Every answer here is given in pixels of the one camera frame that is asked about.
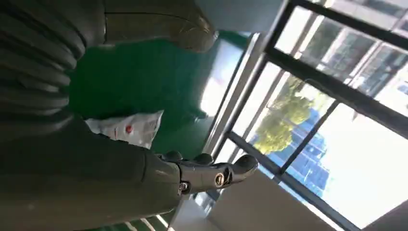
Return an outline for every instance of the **white plastic bag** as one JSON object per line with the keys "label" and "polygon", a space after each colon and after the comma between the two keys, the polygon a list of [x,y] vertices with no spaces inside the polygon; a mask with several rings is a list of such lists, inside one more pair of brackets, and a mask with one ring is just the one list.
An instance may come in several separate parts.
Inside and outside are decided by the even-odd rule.
{"label": "white plastic bag", "polygon": [[85,122],[93,133],[102,133],[112,140],[126,141],[150,149],[159,130],[163,112],[161,110],[154,114],[138,113],[104,120],[88,119]]}

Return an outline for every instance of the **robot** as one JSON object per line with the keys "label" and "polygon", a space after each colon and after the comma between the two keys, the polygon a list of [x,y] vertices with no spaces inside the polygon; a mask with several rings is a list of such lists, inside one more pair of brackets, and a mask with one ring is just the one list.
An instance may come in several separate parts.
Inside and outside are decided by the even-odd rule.
{"label": "robot", "polygon": [[145,218],[182,195],[222,189],[257,168],[213,164],[92,133],[68,108],[86,49],[162,38],[195,52],[217,39],[188,0],[0,1],[0,229],[72,231]]}

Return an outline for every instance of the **white wall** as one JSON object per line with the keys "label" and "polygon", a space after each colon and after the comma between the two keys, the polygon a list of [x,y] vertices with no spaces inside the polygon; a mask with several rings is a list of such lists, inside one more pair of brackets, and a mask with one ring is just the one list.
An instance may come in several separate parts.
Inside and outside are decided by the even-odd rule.
{"label": "white wall", "polygon": [[283,0],[195,0],[218,30],[266,32]]}
{"label": "white wall", "polygon": [[226,189],[209,218],[223,231],[334,231],[259,171]]}
{"label": "white wall", "polygon": [[408,230],[408,201],[403,202],[363,231],[407,231]]}
{"label": "white wall", "polygon": [[220,231],[194,200],[181,202],[171,227],[175,231]]}

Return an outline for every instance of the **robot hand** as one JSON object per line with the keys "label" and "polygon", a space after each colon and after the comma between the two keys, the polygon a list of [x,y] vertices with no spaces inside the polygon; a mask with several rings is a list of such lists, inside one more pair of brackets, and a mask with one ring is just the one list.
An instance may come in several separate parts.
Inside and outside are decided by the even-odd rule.
{"label": "robot hand", "polygon": [[234,164],[213,164],[212,156],[201,154],[193,160],[185,160],[178,152],[169,152],[160,157],[180,168],[180,192],[199,193],[211,189],[222,189],[241,182],[251,176],[258,167],[257,160],[244,155]]}

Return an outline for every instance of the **screw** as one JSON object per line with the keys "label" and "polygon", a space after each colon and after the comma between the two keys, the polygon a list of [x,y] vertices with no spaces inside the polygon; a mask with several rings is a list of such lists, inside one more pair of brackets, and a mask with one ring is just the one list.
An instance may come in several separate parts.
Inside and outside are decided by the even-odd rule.
{"label": "screw", "polygon": [[215,178],[216,186],[221,187],[224,184],[224,174],[218,173]]}
{"label": "screw", "polygon": [[179,189],[180,189],[181,191],[185,191],[185,190],[188,189],[188,187],[189,187],[189,185],[188,185],[186,182],[182,182],[182,183],[180,183]]}

